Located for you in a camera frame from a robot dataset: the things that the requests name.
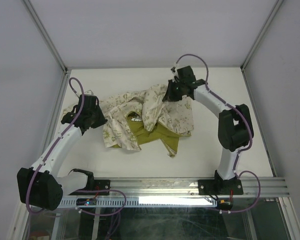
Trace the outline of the cream green-printed hooded jacket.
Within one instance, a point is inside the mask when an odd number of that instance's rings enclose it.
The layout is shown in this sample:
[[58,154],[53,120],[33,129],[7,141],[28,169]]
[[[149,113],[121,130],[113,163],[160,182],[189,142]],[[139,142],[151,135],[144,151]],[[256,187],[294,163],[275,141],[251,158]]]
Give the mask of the cream green-printed hooded jacket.
[[103,141],[107,148],[141,151],[141,145],[160,140],[173,158],[181,137],[194,130],[192,100],[163,101],[167,85],[157,84],[146,90],[131,91],[99,101],[106,124]]

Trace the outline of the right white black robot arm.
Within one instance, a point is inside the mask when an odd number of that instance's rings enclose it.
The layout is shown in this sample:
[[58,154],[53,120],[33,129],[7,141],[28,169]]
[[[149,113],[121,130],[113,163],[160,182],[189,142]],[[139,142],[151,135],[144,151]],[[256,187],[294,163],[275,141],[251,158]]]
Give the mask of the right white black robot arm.
[[173,79],[163,101],[179,102],[183,97],[204,105],[218,119],[217,137],[222,146],[220,164],[213,179],[198,181],[200,195],[242,195],[238,187],[241,181],[237,173],[237,164],[242,152],[252,146],[254,130],[249,107],[246,104],[233,106],[213,92],[207,80],[196,79],[190,66],[171,69]]

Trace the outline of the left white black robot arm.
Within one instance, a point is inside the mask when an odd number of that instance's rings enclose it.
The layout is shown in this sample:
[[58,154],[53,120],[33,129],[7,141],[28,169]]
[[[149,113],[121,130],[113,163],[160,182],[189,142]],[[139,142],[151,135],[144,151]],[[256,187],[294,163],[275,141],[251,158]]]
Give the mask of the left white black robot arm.
[[61,119],[58,133],[47,149],[30,168],[22,167],[17,173],[20,201],[27,207],[55,210],[62,198],[78,190],[90,194],[96,189],[91,171],[74,168],[63,177],[59,170],[72,147],[89,129],[107,122],[93,94],[80,95],[78,104]]

